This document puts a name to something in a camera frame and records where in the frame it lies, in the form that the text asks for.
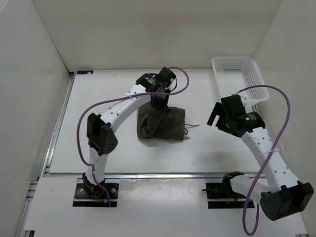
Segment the olive green shorts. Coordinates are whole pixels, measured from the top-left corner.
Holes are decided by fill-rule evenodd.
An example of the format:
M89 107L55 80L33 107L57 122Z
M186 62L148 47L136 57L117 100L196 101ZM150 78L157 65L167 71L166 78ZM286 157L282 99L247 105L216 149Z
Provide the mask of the olive green shorts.
M185 115L182 108L156 109L149 103L137 111L137 136L139 139L163 139L183 141Z

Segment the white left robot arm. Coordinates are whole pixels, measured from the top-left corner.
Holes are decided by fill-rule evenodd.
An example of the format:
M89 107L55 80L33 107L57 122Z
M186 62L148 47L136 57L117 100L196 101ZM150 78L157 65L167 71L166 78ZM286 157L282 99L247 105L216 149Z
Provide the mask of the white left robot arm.
M87 119L87 138L90 151L89 164L83 174L84 188L93 198L98 198L104 191L104 171L109 153L118 145L115 132L119 126L139 107L152 99L167 98L161 93L169 93L176 75L164 67L158 74L143 74L127 92L126 99L113 104L105 112L91 113Z

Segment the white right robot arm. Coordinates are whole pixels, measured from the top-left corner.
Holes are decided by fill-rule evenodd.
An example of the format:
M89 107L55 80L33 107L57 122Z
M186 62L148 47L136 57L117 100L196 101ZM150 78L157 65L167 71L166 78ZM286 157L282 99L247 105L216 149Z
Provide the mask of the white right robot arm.
M272 148L266 125L257 112L246 112L239 95L215 103L207 125L240 138L263 169L266 185L255 185L250 200L272 221L302 212L314 194L310 183L302 183Z

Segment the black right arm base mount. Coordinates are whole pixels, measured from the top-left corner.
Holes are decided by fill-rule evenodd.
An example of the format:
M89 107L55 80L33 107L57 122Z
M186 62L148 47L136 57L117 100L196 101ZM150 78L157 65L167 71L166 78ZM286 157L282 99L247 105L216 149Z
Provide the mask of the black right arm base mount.
M221 182L208 182L202 192L206 193L208 209L243 209L246 196L233 191L231 180L241 176L240 171L225 174Z

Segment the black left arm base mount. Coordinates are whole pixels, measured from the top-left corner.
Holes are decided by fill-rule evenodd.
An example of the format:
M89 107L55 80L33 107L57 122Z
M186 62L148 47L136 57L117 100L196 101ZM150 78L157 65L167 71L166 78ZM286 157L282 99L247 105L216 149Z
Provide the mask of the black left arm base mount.
M102 188L89 182L83 173L82 180L77 180L73 207L117 207L119 183L106 183L104 179L100 185Z

